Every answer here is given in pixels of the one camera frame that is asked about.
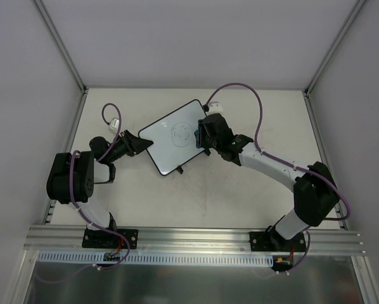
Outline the blue bone-shaped eraser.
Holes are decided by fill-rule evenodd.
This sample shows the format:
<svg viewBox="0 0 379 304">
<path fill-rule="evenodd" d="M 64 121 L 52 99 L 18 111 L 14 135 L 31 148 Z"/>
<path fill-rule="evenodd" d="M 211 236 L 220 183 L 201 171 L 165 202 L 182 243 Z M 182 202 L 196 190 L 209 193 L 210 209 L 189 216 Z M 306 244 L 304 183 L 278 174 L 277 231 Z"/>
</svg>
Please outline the blue bone-shaped eraser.
<svg viewBox="0 0 379 304">
<path fill-rule="evenodd" d="M 200 130 L 196 129 L 195 132 L 194 132 L 194 135 L 195 135 L 196 148 L 200 149 L 202 147 L 201 144 L 200 144 Z"/>
</svg>

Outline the white whiteboard black frame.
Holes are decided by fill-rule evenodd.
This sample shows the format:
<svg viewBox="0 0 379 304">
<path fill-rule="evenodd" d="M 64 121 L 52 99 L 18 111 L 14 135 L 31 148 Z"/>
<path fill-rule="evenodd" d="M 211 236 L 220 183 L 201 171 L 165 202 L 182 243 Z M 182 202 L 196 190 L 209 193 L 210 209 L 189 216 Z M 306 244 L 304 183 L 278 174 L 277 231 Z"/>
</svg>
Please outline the white whiteboard black frame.
<svg viewBox="0 0 379 304">
<path fill-rule="evenodd" d="M 153 141 L 147 153 L 160 175 L 167 176 L 204 153 L 196 148 L 194 132 L 205 117 L 201 102 L 194 99 L 138 132 L 138 137 Z"/>
</svg>

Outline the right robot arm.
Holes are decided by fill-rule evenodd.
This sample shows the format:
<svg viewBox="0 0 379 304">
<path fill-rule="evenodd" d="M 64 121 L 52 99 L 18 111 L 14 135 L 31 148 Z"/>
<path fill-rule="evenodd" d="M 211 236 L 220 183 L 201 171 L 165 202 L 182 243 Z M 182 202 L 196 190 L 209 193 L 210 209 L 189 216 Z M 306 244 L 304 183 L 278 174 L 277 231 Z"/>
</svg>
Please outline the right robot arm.
<svg viewBox="0 0 379 304">
<path fill-rule="evenodd" d="M 234 134 L 219 113 L 199 120 L 195 137 L 199 148 L 214 149 L 223 160 L 254 169 L 293 193 L 293 208 L 269 232 L 271 245 L 277 250 L 291 246 L 293 237 L 303 230 L 319 226 L 340 200 L 325 164 L 317 161 L 301 167 L 272 156 L 257 148 L 252 138 Z"/>
</svg>

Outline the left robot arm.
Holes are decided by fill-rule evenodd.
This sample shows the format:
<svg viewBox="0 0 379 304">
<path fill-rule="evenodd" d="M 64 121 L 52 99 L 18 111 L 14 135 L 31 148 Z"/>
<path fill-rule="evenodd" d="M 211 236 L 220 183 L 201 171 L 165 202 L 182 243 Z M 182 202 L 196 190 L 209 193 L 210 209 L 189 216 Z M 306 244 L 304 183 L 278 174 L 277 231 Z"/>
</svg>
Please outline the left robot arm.
<svg viewBox="0 0 379 304">
<path fill-rule="evenodd" d="M 86 229 L 98 232 L 97 240 L 103 246 L 112 247 L 119 240 L 116 221 L 100 203 L 90 202 L 94 186 L 114 182 L 115 161 L 123 156 L 137 156 L 154 145 L 150 139 L 117 129 L 111 142 L 96 136 L 90 140 L 88 151 L 58 153 L 46 183 L 47 195 L 73 208 L 85 221 Z"/>
</svg>

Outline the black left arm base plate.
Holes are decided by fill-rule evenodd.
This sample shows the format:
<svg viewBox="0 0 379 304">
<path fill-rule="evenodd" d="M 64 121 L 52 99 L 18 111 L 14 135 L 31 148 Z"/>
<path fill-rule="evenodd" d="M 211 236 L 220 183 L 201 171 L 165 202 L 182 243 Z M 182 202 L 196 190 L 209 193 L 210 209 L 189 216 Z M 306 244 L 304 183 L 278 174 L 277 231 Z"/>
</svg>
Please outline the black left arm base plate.
<svg viewBox="0 0 379 304">
<path fill-rule="evenodd" d="M 123 235 L 129 242 L 130 249 L 135 250 L 138 243 L 137 229 L 117 229 L 117 232 Z M 94 249 L 115 249 L 122 239 L 114 234 L 110 234 L 101 230 L 92 231 L 85 229 L 82 239 L 83 248 Z"/>
</svg>

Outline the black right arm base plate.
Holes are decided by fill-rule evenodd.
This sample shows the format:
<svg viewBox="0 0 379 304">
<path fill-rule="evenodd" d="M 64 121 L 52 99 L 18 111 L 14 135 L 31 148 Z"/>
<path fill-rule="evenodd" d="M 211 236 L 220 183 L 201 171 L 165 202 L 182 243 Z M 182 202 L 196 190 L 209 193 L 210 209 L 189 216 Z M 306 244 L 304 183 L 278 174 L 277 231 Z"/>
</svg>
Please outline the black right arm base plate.
<svg viewBox="0 0 379 304">
<path fill-rule="evenodd" d="M 284 239 L 275 230 L 248 233 L 251 251 L 302 253 L 306 250 L 305 237 L 299 232 L 291 239 Z"/>
</svg>

